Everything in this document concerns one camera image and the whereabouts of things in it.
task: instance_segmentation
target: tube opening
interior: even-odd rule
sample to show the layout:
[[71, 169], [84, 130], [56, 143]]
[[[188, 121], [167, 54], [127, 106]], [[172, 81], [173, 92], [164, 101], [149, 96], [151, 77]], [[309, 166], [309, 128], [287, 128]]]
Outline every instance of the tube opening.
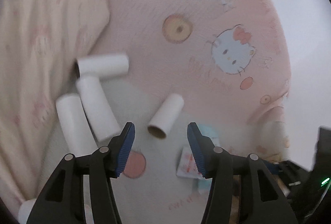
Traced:
[[147, 130], [151, 135], [155, 136], [156, 138], [165, 139], [167, 137], [165, 132], [156, 126], [148, 126]]
[[73, 67], [73, 71], [76, 75], [76, 78], [80, 78], [80, 71], [79, 71], [79, 66], [78, 66], [78, 62], [76, 61]]

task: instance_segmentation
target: white wall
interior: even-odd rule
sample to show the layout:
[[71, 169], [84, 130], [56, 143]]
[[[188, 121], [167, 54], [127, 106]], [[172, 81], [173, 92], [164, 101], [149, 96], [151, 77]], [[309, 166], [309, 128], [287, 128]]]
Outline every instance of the white wall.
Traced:
[[318, 127], [331, 127], [331, 4], [273, 0], [288, 45], [292, 82], [285, 102], [290, 158], [310, 169]]

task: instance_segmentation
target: metal pivot screw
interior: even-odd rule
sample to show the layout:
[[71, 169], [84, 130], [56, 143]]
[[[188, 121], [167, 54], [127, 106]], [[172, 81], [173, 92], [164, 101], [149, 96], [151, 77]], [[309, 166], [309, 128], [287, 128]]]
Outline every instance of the metal pivot screw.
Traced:
[[215, 153], [222, 153], [223, 152], [223, 148], [221, 148], [220, 146], [215, 146], [213, 148], [214, 152]]
[[259, 159], [259, 156], [256, 155], [256, 154], [250, 154], [249, 157], [253, 160], [253, 161], [256, 161]]
[[71, 161], [72, 158], [73, 158], [73, 155], [72, 155], [72, 154], [67, 154], [67, 155], [64, 156], [64, 159], [65, 159], [66, 161]]
[[103, 146], [103, 147], [101, 147], [101, 148], [99, 149], [99, 151], [100, 151], [101, 153], [106, 153], [106, 152], [108, 152], [108, 150], [109, 150], [108, 146]]

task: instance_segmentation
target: white paper tube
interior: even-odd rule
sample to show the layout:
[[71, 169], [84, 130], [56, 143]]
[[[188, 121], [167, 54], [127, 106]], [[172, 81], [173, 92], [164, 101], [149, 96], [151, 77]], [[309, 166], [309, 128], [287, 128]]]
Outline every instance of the white paper tube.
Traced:
[[121, 129], [110, 108], [98, 77], [85, 75], [76, 81], [84, 111], [95, 137], [102, 142]]
[[157, 138], [166, 138], [184, 106], [183, 97], [172, 93], [163, 102], [148, 124], [148, 132]]
[[19, 214], [17, 216], [19, 224], [26, 224], [35, 202], [36, 199], [32, 199], [22, 203], [21, 207], [19, 208]]
[[72, 154], [80, 157], [92, 154], [98, 149], [78, 94], [70, 93], [58, 98], [56, 109], [64, 137]]
[[86, 74], [99, 78], [115, 77], [127, 74], [129, 58], [126, 54], [93, 55], [77, 60], [77, 76]]

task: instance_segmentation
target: small card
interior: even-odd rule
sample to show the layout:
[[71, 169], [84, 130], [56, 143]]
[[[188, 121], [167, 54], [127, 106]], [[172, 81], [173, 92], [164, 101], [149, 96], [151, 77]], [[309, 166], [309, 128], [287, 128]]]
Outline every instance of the small card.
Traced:
[[183, 148], [176, 175], [179, 177], [203, 179], [202, 174], [198, 172], [192, 151], [188, 146]]

